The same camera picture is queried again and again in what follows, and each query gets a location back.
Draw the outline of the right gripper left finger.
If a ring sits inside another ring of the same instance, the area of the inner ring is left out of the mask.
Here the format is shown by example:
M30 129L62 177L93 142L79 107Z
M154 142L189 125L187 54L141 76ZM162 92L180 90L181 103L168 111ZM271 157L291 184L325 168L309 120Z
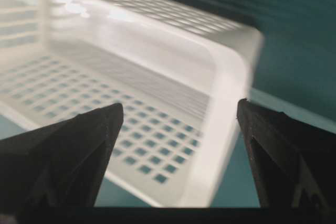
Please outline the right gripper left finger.
M1 140L1 223L37 209L93 207L123 124L114 103Z

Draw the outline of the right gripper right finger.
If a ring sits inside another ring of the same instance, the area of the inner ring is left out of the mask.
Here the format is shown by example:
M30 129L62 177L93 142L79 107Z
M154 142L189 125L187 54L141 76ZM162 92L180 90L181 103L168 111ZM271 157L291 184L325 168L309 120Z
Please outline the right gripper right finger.
M237 121L262 210L335 223L335 134L241 99Z

